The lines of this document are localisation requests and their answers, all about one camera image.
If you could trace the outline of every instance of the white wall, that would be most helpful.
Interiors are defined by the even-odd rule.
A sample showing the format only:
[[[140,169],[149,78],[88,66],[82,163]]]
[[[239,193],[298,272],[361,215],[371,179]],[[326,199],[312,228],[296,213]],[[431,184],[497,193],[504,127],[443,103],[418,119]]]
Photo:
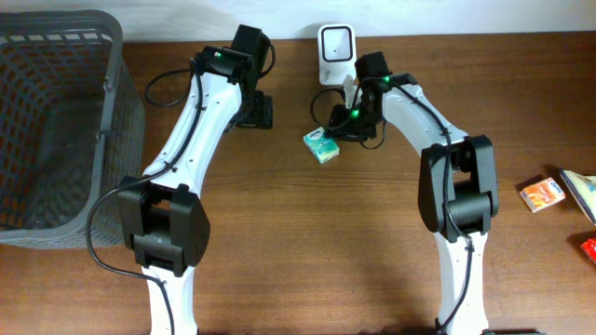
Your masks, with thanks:
[[[596,0],[0,0],[2,11],[101,9],[128,41],[230,40],[239,23],[271,38],[596,30]]]

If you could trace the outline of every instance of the plastic bin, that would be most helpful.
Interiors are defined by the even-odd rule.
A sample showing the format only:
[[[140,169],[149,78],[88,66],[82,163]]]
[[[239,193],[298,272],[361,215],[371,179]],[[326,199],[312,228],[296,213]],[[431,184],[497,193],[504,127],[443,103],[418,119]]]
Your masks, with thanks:
[[[0,243],[81,248],[100,194],[141,168],[144,110],[107,13],[0,14]],[[115,200],[94,245],[120,243]]]

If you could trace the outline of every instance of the wooden tabletop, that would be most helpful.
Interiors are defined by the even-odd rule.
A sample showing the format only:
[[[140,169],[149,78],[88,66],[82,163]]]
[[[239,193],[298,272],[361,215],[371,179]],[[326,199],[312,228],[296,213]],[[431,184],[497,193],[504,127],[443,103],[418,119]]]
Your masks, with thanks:
[[[440,305],[437,247],[416,203],[419,158],[393,127],[368,151],[340,143],[320,165],[302,137],[321,89],[315,40],[275,41],[259,82],[274,99],[272,130],[235,129],[211,161],[202,201],[211,222],[195,275],[201,333],[357,334],[433,326]],[[516,185],[558,168],[596,174],[596,33],[359,38],[383,50],[429,100],[494,144],[501,208],[484,255],[491,328],[593,334],[596,265],[579,245],[596,230],[571,197],[530,213]],[[140,94],[157,74],[187,66],[201,43],[134,44],[124,59]],[[183,92],[186,77],[157,87]],[[318,104],[320,117],[335,98]],[[143,164],[182,106],[145,104]],[[123,247],[101,256],[139,270]],[[100,269],[86,250],[0,247],[0,333],[147,334],[144,282]]]

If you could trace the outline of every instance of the orange and white packet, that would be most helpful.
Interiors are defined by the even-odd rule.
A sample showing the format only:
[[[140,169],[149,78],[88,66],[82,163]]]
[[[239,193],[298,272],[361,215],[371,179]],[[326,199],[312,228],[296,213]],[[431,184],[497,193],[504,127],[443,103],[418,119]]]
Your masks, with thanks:
[[[565,198],[565,193],[552,178],[545,179],[530,185],[520,192],[521,198],[525,201],[533,213],[540,209],[550,207]]]

